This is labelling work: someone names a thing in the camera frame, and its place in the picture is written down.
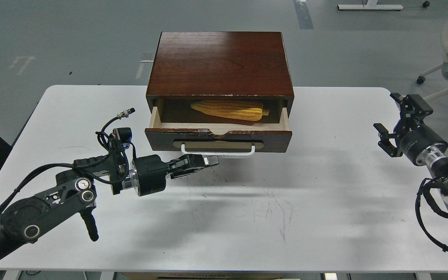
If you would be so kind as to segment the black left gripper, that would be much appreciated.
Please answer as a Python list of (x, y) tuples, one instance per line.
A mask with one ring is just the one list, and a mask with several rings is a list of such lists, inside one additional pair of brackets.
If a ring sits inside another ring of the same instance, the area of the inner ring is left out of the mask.
[(200, 154), (185, 154), (169, 163), (163, 162), (157, 154), (137, 157), (132, 160), (132, 182), (137, 195), (146, 196), (165, 190), (167, 174), (174, 180), (218, 164), (217, 156)]

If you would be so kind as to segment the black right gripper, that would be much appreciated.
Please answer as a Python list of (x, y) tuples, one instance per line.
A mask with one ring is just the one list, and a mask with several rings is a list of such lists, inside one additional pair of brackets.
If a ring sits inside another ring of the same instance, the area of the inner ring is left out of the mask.
[[(389, 133), (381, 123), (373, 124), (379, 135), (378, 146), (388, 156), (395, 158), (404, 155), (416, 166), (430, 165), (432, 154), (443, 156), (448, 143), (424, 124), (425, 117), (434, 112), (432, 107), (419, 94), (402, 96), (391, 93), (390, 97), (399, 107), (400, 120), (394, 127), (394, 133)], [(397, 147), (391, 139), (396, 140)]]

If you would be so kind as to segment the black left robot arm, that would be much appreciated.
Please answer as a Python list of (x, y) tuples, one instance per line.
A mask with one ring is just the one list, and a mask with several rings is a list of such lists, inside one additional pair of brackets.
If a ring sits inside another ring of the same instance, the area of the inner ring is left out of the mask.
[[(98, 143), (107, 151), (104, 156), (77, 159), (71, 164), (46, 164), (19, 183), (0, 204), (0, 260), (27, 243), (35, 243), (77, 213), (85, 222), (89, 238), (97, 241), (98, 230), (92, 215), (97, 198), (95, 181), (111, 186), (113, 194), (134, 189), (138, 196), (146, 196), (163, 191), (167, 176), (176, 179), (218, 165), (217, 156), (199, 154), (185, 154), (169, 162), (163, 162), (155, 154), (134, 157), (129, 163), (126, 150), (133, 145), (131, 129), (117, 128), (109, 134), (105, 129), (134, 112), (133, 108), (124, 110), (96, 132)], [(12, 201), (32, 179), (53, 167), (66, 168), (55, 176), (55, 187)]]

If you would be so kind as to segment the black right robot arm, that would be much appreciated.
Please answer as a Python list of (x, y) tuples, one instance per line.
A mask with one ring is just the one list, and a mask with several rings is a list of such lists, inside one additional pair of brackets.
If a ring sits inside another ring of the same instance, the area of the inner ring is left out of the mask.
[(441, 198), (448, 204), (448, 143), (424, 122), (433, 109), (418, 94), (390, 96), (399, 107), (400, 119), (392, 133), (381, 123), (373, 125), (379, 133), (378, 146), (392, 158), (406, 156), (413, 165), (426, 166), (437, 178)]

